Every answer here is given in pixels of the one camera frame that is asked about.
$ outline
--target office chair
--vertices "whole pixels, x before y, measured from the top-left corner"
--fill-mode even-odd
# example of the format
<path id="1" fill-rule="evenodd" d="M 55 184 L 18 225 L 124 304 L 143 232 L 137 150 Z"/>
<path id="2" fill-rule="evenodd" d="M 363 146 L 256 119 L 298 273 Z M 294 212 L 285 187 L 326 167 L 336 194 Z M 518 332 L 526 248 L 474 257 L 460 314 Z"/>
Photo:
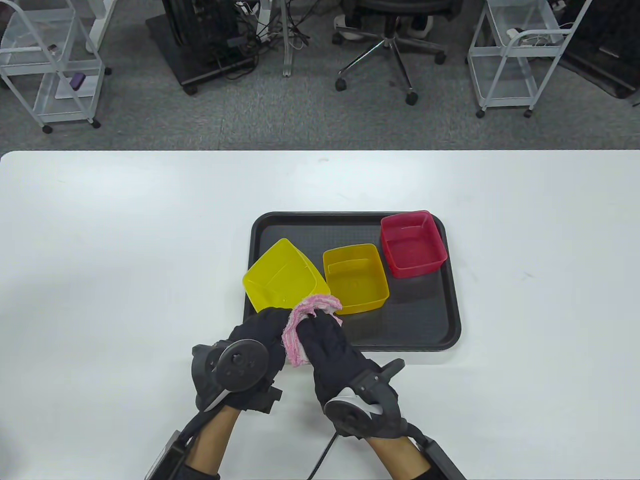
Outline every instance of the office chair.
<path id="1" fill-rule="evenodd" d="M 338 79 L 335 81 L 335 89 L 338 92 L 345 90 L 347 88 L 347 82 L 344 79 L 344 74 L 370 53 L 382 47 L 390 49 L 393 52 L 397 64 L 400 67 L 400 71 L 403 74 L 408 88 L 404 101 L 408 105 L 415 105 L 418 101 L 418 94 L 413 90 L 411 79 L 404 67 L 402 57 L 400 57 L 398 45 L 409 45 L 411 47 L 417 47 L 429 52 L 434 52 L 436 54 L 435 63 L 438 65 L 442 65 L 447 59 L 447 48 L 443 45 L 434 44 L 425 40 L 398 37 L 397 25 L 399 24 L 399 18 L 409 15 L 424 14 L 444 16 L 447 20 L 452 20 L 460 14 L 462 1 L 463 0 L 343 0 L 342 9 L 345 10 L 345 14 L 347 16 L 353 14 L 356 10 L 365 14 L 384 15 L 385 30 L 380 35 L 351 27 L 337 26 L 335 28 L 337 32 L 355 33 L 361 37 L 371 38 L 376 41 L 376 43 L 371 45 L 370 48 L 365 50 L 349 65 L 338 72 Z M 333 42 L 335 44 L 342 43 L 342 39 L 337 36 L 340 36 L 340 33 L 334 34 Z"/>

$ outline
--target chair base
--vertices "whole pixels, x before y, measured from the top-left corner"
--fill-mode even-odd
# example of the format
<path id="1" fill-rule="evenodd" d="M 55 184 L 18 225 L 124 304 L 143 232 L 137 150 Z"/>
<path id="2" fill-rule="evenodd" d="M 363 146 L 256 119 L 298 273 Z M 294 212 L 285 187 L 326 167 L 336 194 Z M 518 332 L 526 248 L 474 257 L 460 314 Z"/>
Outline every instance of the chair base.
<path id="1" fill-rule="evenodd" d="M 338 71 L 338 80 L 335 82 L 335 89 L 341 92 L 345 90 L 346 82 L 344 80 L 344 75 L 351 70 L 355 65 L 360 63 L 366 57 L 368 57 L 371 53 L 378 50 L 379 48 L 390 49 L 394 57 L 396 58 L 396 63 L 398 67 L 400 67 L 400 71 L 404 77 L 404 81 L 407 85 L 407 94 L 406 94 L 406 103 L 408 105 L 415 105 L 418 101 L 418 95 L 413 90 L 413 84 L 411 83 L 411 79 L 409 78 L 409 74 L 404 67 L 404 63 L 402 61 L 402 57 L 400 56 L 400 50 L 398 49 L 398 45 L 407 45 L 414 48 L 424 49 L 430 53 L 435 53 L 436 58 L 435 61 L 438 65 L 441 65 L 445 62 L 447 58 L 447 48 L 444 45 L 434 44 L 433 42 L 427 42 L 425 40 L 417 40 L 415 38 L 400 38 L 396 32 L 396 25 L 398 22 L 398 15 L 387 15 L 385 17 L 385 32 L 382 35 L 361 31 L 357 28 L 350 27 L 336 27 L 335 30 L 338 32 L 344 33 L 354 33 L 360 35 L 363 38 L 370 38 L 371 40 L 375 40 L 376 43 L 371 45 L 367 50 L 358 55 L 354 60 L 349 63 L 346 67 L 342 68 Z"/>

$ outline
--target black tray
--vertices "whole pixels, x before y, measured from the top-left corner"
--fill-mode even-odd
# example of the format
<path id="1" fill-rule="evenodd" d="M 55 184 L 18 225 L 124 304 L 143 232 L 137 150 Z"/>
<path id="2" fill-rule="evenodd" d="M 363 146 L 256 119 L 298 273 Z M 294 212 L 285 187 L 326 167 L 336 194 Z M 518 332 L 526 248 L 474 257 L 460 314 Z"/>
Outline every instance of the black tray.
<path id="1" fill-rule="evenodd" d="M 399 280 L 391 275 L 380 246 L 380 220 L 394 213 L 271 212 L 253 224 L 249 267 L 281 238 L 289 239 L 323 273 L 326 250 L 373 243 L 385 266 L 389 298 L 378 310 L 340 316 L 350 341 L 361 350 L 438 351 L 460 338 L 460 313 L 451 273 L 451 260 L 430 275 Z M 433 217 L 447 251 L 442 222 Z M 244 319 L 255 313 L 248 298 Z"/>

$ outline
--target black glove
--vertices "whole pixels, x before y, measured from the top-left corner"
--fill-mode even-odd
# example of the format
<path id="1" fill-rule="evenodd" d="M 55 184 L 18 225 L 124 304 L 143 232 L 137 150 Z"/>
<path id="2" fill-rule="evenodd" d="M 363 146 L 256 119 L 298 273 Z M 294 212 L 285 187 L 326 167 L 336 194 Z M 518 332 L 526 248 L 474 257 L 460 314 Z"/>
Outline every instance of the black glove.
<path id="1" fill-rule="evenodd" d="M 302 320 L 296 331 L 314 367 L 316 397 L 322 407 L 363 371 L 381 371 L 349 343 L 335 319 L 321 310 L 316 310 L 315 318 Z"/>
<path id="2" fill-rule="evenodd" d="M 251 339 L 257 340 L 269 351 L 269 367 L 264 378 L 253 387 L 227 395 L 222 403 L 238 410 L 247 410 L 250 401 L 257 392 L 266 392 L 276 374 L 282 370 L 285 360 L 285 351 L 282 346 L 282 330 L 287 326 L 291 310 L 286 308 L 265 308 L 260 313 L 249 317 L 242 325 L 236 326 L 229 340 Z"/>

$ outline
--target red plastic container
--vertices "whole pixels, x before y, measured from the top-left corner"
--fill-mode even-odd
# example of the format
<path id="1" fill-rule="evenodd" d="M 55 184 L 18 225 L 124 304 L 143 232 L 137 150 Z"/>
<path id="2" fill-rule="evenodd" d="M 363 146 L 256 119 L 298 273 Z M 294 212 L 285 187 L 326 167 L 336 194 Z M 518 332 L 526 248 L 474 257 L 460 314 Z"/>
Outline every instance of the red plastic container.
<path id="1" fill-rule="evenodd" d="M 399 213 L 380 222 L 382 250 L 396 278 L 411 278 L 438 271 L 447 249 L 427 211 Z"/>

